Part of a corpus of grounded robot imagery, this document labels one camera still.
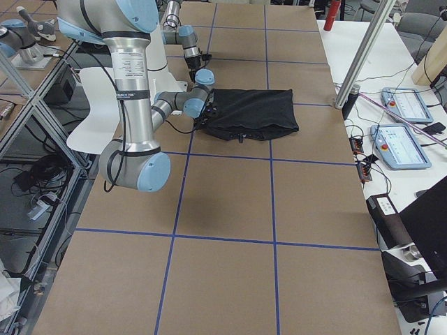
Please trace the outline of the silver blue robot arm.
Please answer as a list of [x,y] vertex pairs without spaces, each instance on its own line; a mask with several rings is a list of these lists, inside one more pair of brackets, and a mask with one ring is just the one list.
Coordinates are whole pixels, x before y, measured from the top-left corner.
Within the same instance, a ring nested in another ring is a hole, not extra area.
[[123,135],[111,140],[100,155],[104,190],[160,190],[171,163],[154,133],[175,110],[198,118],[212,96],[214,73],[199,68],[191,91],[162,91],[150,98],[146,51],[159,27],[155,1],[60,1],[57,19],[65,36],[107,45],[111,54]]
[[167,1],[161,30],[166,45],[181,45],[189,77],[194,82],[196,73],[203,68],[203,53],[198,47],[198,36],[191,25],[183,25],[179,14],[182,1]]

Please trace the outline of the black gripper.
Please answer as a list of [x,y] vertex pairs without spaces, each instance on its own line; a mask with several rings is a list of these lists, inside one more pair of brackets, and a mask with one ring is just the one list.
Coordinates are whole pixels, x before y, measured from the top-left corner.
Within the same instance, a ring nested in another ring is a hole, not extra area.
[[203,68],[203,56],[194,56],[186,58],[186,64],[189,69],[189,77],[194,79],[196,77],[196,73]]

